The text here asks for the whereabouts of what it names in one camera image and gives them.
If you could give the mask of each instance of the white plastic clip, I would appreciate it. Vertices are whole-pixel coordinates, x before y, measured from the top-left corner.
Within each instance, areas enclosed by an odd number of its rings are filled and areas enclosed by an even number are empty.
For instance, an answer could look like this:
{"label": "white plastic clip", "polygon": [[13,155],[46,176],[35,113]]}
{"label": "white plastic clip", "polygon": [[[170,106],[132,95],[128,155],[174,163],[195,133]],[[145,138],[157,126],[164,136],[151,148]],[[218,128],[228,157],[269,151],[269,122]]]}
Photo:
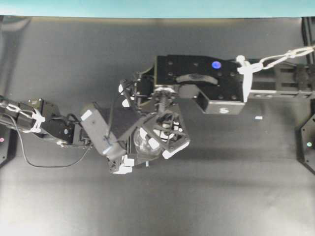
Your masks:
{"label": "white plastic clip", "polygon": [[45,122],[45,117],[43,117],[39,110],[37,109],[34,109],[35,113],[33,112],[31,118],[35,120],[35,124],[34,126],[30,129],[30,130],[25,130],[23,131],[24,133],[40,133],[41,132],[41,129],[40,129],[40,126],[43,122]]}
{"label": "white plastic clip", "polygon": [[[297,48],[294,50],[289,50],[285,54],[282,55],[276,55],[276,56],[270,56],[261,59],[258,63],[250,64],[249,61],[245,60],[245,57],[240,55],[237,56],[236,61],[240,63],[241,67],[237,68],[237,71],[241,74],[244,75],[243,79],[243,98],[244,102],[247,102],[248,96],[251,92],[252,89],[252,74],[255,72],[258,72],[260,70],[266,70],[269,69],[276,64],[279,64],[288,58],[296,58],[296,57],[302,57],[305,56],[309,53],[314,52],[315,47],[310,46],[310,47],[304,47],[304,48]],[[275,60],[266,66],[263,65],[265,61],[268,61],[270,59],[274,58],[279,58],[278,60]]]}
{"label": "white plastic clip", "polygon": [[252,74],[263,69],[262,63],[250,64],[249,61],[245,60],[245,57],[240,55],[237,56],[236,61],[240,63],[241,67],[237,68],[237,71],[244,75],[243,79],[243,100],[247,102],[248,96],[252,89]]}

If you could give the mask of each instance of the black metal bracket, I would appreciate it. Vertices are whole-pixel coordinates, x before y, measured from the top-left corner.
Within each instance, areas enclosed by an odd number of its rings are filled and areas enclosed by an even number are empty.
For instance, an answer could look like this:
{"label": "black metal bracket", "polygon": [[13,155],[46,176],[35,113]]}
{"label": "black metal bracket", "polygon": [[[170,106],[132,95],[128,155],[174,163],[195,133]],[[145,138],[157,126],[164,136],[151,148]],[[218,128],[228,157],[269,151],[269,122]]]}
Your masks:
{"label": "black metal bracket", "polygon": [[[305,46],[310,46],[315,40],[315,17],[302,18],[302,36]],[[308,64],[315,63],[315,53],[306,56]]]}
{"label": "black metal bracket", "polygon": [[0,166],[2,166],[8,159],[11,131],[11,129],[5,126],[0,126]]}
{"label": "black metal bracket", "polygon": [[313,115],[301,128],[302,159],[304,164],[315,174],[315,115]]}

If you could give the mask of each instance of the white label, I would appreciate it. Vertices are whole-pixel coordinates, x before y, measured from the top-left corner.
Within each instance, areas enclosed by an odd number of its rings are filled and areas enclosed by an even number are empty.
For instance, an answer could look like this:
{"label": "white label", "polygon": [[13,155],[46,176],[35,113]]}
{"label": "white label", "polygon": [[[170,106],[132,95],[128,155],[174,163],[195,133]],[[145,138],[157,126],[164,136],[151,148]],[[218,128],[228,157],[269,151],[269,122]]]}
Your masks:
{"label": "white label", "polygon": [[226,107],[221,107],[220,108],[220,113],[221,114],[227,114],[227,113],[229,113],[230,111],[226,108]]}
{"label": "white label", "polygon": [[84,112],[84,114],[81,116],[81,120],[86,120],[90,115],[92,115],[92,112],[90,110],[87,110]]}

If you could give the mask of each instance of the teal wall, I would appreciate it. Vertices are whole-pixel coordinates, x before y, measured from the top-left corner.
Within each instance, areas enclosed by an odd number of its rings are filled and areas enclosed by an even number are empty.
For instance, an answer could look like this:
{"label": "teal wall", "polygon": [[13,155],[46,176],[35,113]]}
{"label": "teal wall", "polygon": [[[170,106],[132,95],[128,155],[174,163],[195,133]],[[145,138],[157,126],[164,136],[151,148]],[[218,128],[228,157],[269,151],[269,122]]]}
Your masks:
{"label": "teal wall", "polygon": [[315,15],[315,0],[0,0],[1,15],[235,18]]}

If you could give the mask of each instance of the black cable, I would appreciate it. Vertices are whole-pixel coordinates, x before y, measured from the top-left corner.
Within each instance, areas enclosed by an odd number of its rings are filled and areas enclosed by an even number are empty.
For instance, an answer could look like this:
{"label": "black cable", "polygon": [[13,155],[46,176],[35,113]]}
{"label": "black cable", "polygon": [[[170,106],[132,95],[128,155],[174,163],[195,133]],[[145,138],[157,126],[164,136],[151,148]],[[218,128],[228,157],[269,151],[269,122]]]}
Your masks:
{"label": "black cable", "polygon": [[114,108],[115,108],[115,104],[118,100],[118,98],[120,97],[120,95],[127,90],[127,88],[129,88],[132,83],[134,83],[134,81],[130,81],[129,83],[127,83],[126,87],[121,91],[121,92],[118,92],[117,96],[115,97],[113,103],[112,103],[112,106],[110,108],[110,113],[109,113],[109,119],[108,119],[108,131],[107,131],[107,135],[106,135],[106,138],[108,139],[109,138],[109,134],[110,134],[110,131],[112,129],[112,125],[113,125],[113,118],[114,118]]}
{"label": "black cable", "polygon": [[82,128],[82,125],[81,125],[81,122],[79,121],[79,119],[72,113],[69,113],[66,117],[63,117],[63,116],[60,116],[60,117],[51,117],[51,119],[53,120],[58,120],[58,119],[62,119],[64,121],[64,124],[66,126],[69,126],[70,123],[72,124],[78,124],[81,128]]}
{"label": "black cable", "polygon": [[19,138],[20,138],[23,157],[24,157],[25,161],[26,161],[29,165],[33,166],[33,167],[36,167],[36,168],[58,168],[58,169],[62,169],[62,168],[67,168],[67,167],[70,167],[70,166],[74,166],[74,165],[76,165],[77,163],[79,163],[80,161],[83,160],[83,158],[86,156],[86,154],[88,153],[88,151],[91,149],[91,147],[92,147],[92,145],[93,145],[93,144],[91,143],[91,144],[89,145],[89,147],[86,149],[86,151],[84,152],[83,156],[82,156],[80,159],[78,159],[77,161],[75,161],[75,162],[73,162],[73,163],[71,163],[71,164],[68,164],[68,165],[65,165],[65,166],[39,166],[39,165],[35,165],[35,164],[31,163],[31,162],[28,160],[28,158],[26,157],[25,149],[24,149],[24,143],[23,143],[23,139],[22,139],[22,135],[21,135],[21,131],[19,130],[19,127],[18,127],[18,125],[17,125],[15,119],[14,119],[12,116],[10,116],[10,115],[8,115],[8,114],[6,114],[6,113],[1,113],[1,114],[4,115],[4,116],[9,117],[9,118],[12,120],[12,123],[13,123],[13,125],[15,126],[16,132],[18,132],[18,135],[19,135]]}

